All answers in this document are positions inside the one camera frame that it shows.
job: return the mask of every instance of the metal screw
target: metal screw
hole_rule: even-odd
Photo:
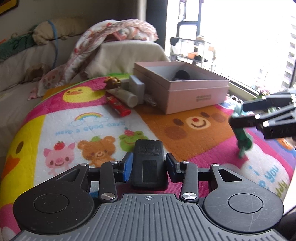
[[[112,200],[115,198],[115,195],[113,193],[106,192],[101,195],[101,198],[104,200]]]
[[[182,195],[182,197],[187,200],[193,200],[196,199],[197,195],[193,192],[186,192]]]

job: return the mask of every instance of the green plastic piece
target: green plastic piece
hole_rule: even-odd
[[[114,78],[118,78],[120,80],[128,79],[131,74],[120,74],[120,73],[111,73],[106,76],[112,76]]]
[[[242,114],[242,104],[237,103],[237,106],[234,108],[234,113],[237,113],[238,115]]]
[[[239,148],[239,158],[245,155],[245,151],[252,147],[253,138],[243,128],[233,129],[235,137],[237,138],[237,146]]]

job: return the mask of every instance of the green frog cartoon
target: green frog cartoon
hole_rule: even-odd
[[[120,147],[124,151],[133,151],[136,140],[148,139],[142,131],[131,131],[125,127],[124,134],[119,136]]]

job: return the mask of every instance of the pink box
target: pink box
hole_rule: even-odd
[[[178,70],[187,71],[193,80],[170,81]],[[165,114],[222,103],[229,88],[228,79],[183,62],[139,62],[133,74]]]

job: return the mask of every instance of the colorful foam mat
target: colorful foam mat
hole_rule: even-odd
[[[165,152],[178,161],[199,167],[223,164],[276,193],[282,200],[295,168],[295,149],[284,139],[265,141],[255,128],[252,149],[238,158],[236,138],[228,124],[236,102],[164,115],[157,108],[139,105],[126,117],[106,104],[105,77],[70,86],[48,97],[25,118],[7,154],[0,187],[0,228],[3,241],[20,230],[12,213],[15,199],[26,190],[79,164],[99,167],[121,160],[138,139],[159,139]],[[180,192],[169,183],[166,193]],[[91,186],[96,196],[98,183]],[[127,191],[121,185],[121,192]],[[208,193],[200,183],[200,196]]]

